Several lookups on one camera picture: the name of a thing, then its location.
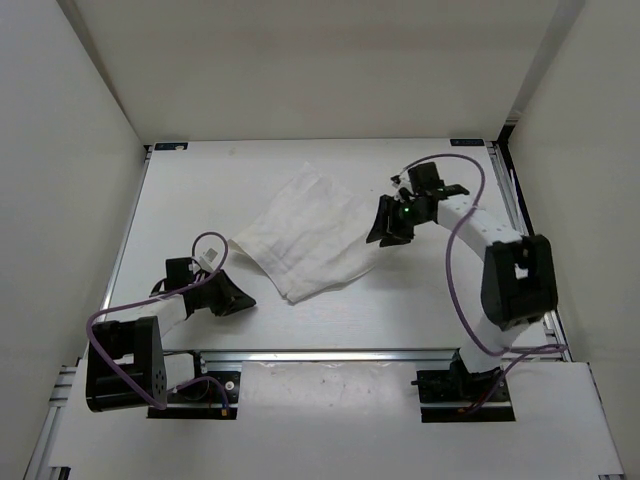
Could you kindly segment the white skirt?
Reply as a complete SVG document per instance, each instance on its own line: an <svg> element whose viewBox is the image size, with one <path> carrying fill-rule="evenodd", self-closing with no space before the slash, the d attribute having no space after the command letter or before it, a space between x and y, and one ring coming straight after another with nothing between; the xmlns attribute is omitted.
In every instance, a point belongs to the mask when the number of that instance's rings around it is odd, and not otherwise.
<svg viewBox="0 0 640 480"><path fill-rule="evenodd" d="M374 214L365 199L306 163L230 244L296 304L381 261L382 250L366 242Z"/></svg>

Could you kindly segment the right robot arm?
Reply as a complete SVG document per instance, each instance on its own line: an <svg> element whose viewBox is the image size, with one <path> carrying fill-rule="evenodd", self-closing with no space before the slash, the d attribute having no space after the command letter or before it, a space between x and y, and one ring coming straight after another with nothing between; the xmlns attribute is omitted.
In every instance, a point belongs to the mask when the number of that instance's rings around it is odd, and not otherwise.
<svg viewBox="0 0 640 480"><path fill-rule="evenodd" d="M380 247L410 243L419 225L435 223L447 230L445 278L458 318L469 340L457 352L462 366L449 375L449 387L470 400L486 384L485 373L498 369L503 356L515 351L516 339L556 309L558 292L550 241L524 235L481 209L480 194L440 177L437 156L406 166L391 182L393 195L379 199L366 238ZM453 279L453 247L462 241L482 261L480 302L475 324L466 318Z"/></svg>

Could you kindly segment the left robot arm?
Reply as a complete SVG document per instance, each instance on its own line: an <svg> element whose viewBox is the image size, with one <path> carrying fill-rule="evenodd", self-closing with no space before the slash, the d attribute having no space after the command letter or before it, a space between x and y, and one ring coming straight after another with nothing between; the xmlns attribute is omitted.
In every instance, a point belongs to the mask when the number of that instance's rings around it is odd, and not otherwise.
<svg viewBox="0 0 640 480"><path fill-rule="evenodd" d="M90 327L86 404L104 412L144 405L164 410L207 400L228 417L230 382L210 372L196 351L165 351L162 339L199 311L226 317L255 307L256 300L205 258L168 259L165 271L149 304L121 310L120 318Z"/></svg>

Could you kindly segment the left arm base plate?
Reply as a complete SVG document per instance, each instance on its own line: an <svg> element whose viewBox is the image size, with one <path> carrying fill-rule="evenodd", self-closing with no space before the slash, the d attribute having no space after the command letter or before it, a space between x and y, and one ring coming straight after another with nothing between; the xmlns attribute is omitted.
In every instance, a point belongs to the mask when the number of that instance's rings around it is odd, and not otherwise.
<svg viewBox="0 0 640 480"><path fill-rule="evenodd" d="M147 409L148 419L236 420L241 371L219 369L198 351L170 352L165 357L167 407Z"/></svg>

